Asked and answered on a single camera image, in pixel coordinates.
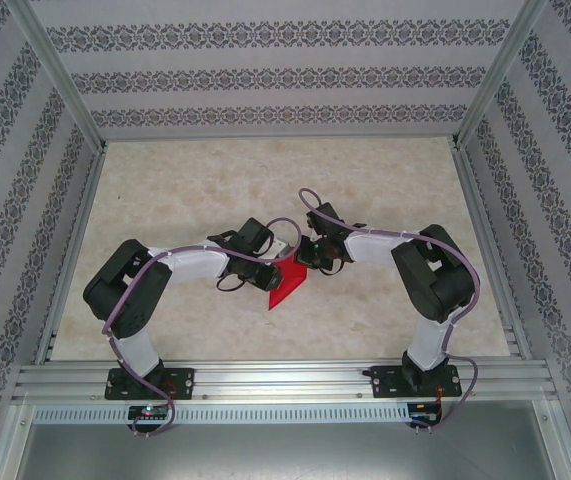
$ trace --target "black mounting bracket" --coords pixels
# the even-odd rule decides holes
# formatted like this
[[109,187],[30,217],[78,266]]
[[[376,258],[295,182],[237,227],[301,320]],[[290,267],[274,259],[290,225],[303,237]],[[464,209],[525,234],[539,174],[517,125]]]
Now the black mounting bracket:
[[458,369],[454,365],[445,365],[425,375],[417,387],[407,382],[401,365],[376,365],[364,371],[363,375],[371,379],[374,398],[436,397],[439,385],[443,397],[460,397],[463,394]]
[[[163,368],[153,384],[172,400],[191,400],[194,391],[193,368]],[[112,368],[105,385],[106,400],[162,400],[162,397],[134,380],[122,368]]]

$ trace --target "wall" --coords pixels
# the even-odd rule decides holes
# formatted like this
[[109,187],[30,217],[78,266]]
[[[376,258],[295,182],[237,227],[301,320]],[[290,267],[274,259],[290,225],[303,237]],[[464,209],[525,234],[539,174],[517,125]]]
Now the wall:
[[467,152],[528,340],[571,425],[571,1],[545,7]]
[[0,419],[31,363],[94,155],[0,1]]
[[521,4],[32,3],[108,139],[451,134]]

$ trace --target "floor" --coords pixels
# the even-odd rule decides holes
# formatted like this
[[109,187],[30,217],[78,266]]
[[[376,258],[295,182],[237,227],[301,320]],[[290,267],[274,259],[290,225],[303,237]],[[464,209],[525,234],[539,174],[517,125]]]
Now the floor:
[[[112,359],[82,291],[124,240],[175,247],[238,229],[250,216],[305,225],[300,187],[316,190],[348,223],[419,230],[444,226],[476,266],[478,307],[461,320],[451,352],[508,355],[445,138],[252,139],[113,143],[85,232],[52,358]],[[290,242],[295,233],[277,226]],[[148,324],[164,359],[276,360],[399,357],[417,313],[398,273],[346,265],[307,281],[274,310],[249,285],[221,293],[214,280],[165,291]]]

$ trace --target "purple cable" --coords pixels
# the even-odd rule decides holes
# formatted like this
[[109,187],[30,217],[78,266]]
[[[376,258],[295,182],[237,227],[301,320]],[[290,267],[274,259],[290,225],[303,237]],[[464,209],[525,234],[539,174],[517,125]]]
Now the purple cable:
[[152,437],[152,436],[158,435],[159,433],[162,433],[165,430],[167,430],[168,428],[170,428],[172,426],[172,424],[174,423],[174,419],[176,418],[176,406],[174,405],[174,400],[172,400],[172,398],[168,394],[166,394],[160,388],[157,388],[154,385],[152,385],[151,383],[149,383],[148,381],[146,381],[143,377],[138,375],[134,371],[134,369],[132,369],[132,367],[125,361],[125,359],[121,355],[120,351],[118,350],[118,345],[116,345],[116,340],[114,340],[114,336],[112,335],[112,330],[110,327],[112,326],[112,324],[116,320],[116,317],[118,317],[118,314],[120,313],[121,308],[123,308],[123,305],[125,305],[125,302],[127,301],[127,299],[129,298],[129,296],[132,293],[132,290],[134,290],[134,288],[136,287],[136,285],[138,284],[140,279],[143,277],[143,275],[145,275],[145,272],[147,272],[147,270],[149,270],[149,268],[154,263],[158,262],[162,258],[165,258],[167,256],[170,256],[170,255],[173,255],[173,254],[179,253],[179,252],[204,251],[205,250],[205,251],[209,251],[209,252],[224,253],[226,255],[231,255],[234,257],[242,258],[244,260],[249,260],[251,262],[256,262],[256,263],[278,263],[278,262],[282,262],[283,260],[286,260],[286,259],[290,258],[292,255],[294,255],[296,250],[298,250],[298,247],[301,244],[301,237],[303,234],[302,234],[301,229],[298,226],[298,224],[294,220],[292,220],[291,218],[287,218],[287,217],[275,218],[274,220],[270,221],[266,226],[270,227],[273,224],[278,223],[278,222],[287,222],[287,223],[292,224],[294,226],[294,228],[296,229],[296,234],[297,234],[296,244],[294,245],[294,248],[292,248],[286,255],[283,255],[282,257],[279,257],[279,258],[256,258],[256,257],[250,257],[249,255],[243,255],[242,253],[234,252],[234,251],[228,250],[226,248],[210,247],[210,246],[205,246],[205,245],[189,245],[189,246],[185,246],[185,247],[177,247],[177,248],[172,248],[166,252],[161,252],[158,255],[156,255],[155,257],[153,257],[152,259],[150,259],[149,262],[147,262],[145,265],[143,265],[143,267],[138,271],[136,276],[132,279],[130,284],[127,286],[127,288],[125,289],[125,292],[123,293],[120,300],[116,303],[116,306],[112,310],[112,313],[109,314],[109,317],[105,321],[105,325],[103,325],[102,333],[103,333],[103,335],[107,335],[107,337],[109,339],[109,345],[112,347],[112,350],[114,351],[114,354],[116,355],[116,358],[118,359],[118,361],[122,365],[122,367],[125,369],[125,371],[127,373],[129,373],[138,383],[149,388],[151,391],[160,395],[163,399],[167,400],[167,405],[169,406],[169,408],[171,410],[171,415],[170,415],[169,421],[167,423],[161,425],[160,427],[158,427],[153,432],[142,433],[142,432],[139,432],[138,430],[136,430],[136,423],[139,420],[139,418],[136,418],[134,420],[134,422],[132,423],[132,430],[134,431],[134,436]]
[[474,269],[474,266],[470,263],[469,260],[467,260],[467,258],[465,258],[465,255],[463,255],[461,252],[459,252],[458,250],[456,250],[452,246],[450,246],[444,242],[441,242],[440,240],[436,240],[434,238],[426,237],[424,235],[418,235],[415,233],[392,232],[392,231],[388,231],[388,230],[374,230],[374,229],[370,230],[368,228],[358,228],[358,227],[354,227],[353,225],[348,225],[347,223],[341,222],[340,220],[332,218],[329,215],[325,215],[323,212],[319,212],[316,208],[314,208],[307,201],[307,199],[305,199],[305,196],[304,196],[305,193],[311,194],[318,201],[319,206],[323,203],[321,200],[321,197],[314,190],[312,190],[310,188],[301,188],[298,191],[298,196],[301,199],[301,201],[303,202],[303,204],[305,204],[305,206],[307,208],[309,208],[312,212],[314,212],[316,215],[318,215],[321,218],[324,218],[327,221],[335,223],[336,225],[340,225],[341,227],[347,228],[347,229],[352,230],[354,232],[376,234],[376,235],[385,235],[388,237],[397,237],[397,238],[398,237],[411,238],[412,240],[420,240],[422,242],[431,243],[432,245],[436,245],[437,247],[440,247],[443,250],[446,250],[447,252],[454,255],[465,266],[465,268],[467,269],[469,274],[472,276],[472,281],[474,282],[474,296],[472,297],[472,300],[469,302],[467,307],[463,311],[461,311],[458,315],[456,315],[454,318],[452,318],[452,321],[450,322],[449,327],[447,328],[447,332],[445,332],[445,337],[443,338],[441,350],[443,350],[443,353],[445,354],[446,357],[451,358],[452,360],[465,361],[465,362],[470,363],[472,365],[472,368],[474,369],[474,375],[472,376],[472,380],[469,384],[469,387],[467,388],[467,390],[465,391],[465,393],[461,397],[460,401],[449,412],[449,415],[447,415],[447,417],[445,417],[443,420],[441,420],[440,423],[433,426],[431,429],[437,430],[437,429],[441,428],[444,424],[446,424],[452,418],[452,416],[467,401],[467,398],[471,395],[472,390],[476,386],[476,381],[478,380],[478,364],[474,361],[473,358],[463,357],[463,356],[459,356],[459,355],[451,355],[447,352],[447,346],[449,345],[449,340],[452,336],[452,333],[454,332],[456,322],[458,322],[461,318],[463,318],[465,315],[467,315],[476,306],[476,304],[478,303],[478,299],[480,297],[480,294],[481,294],[480,279],[478,278],[478,273]]

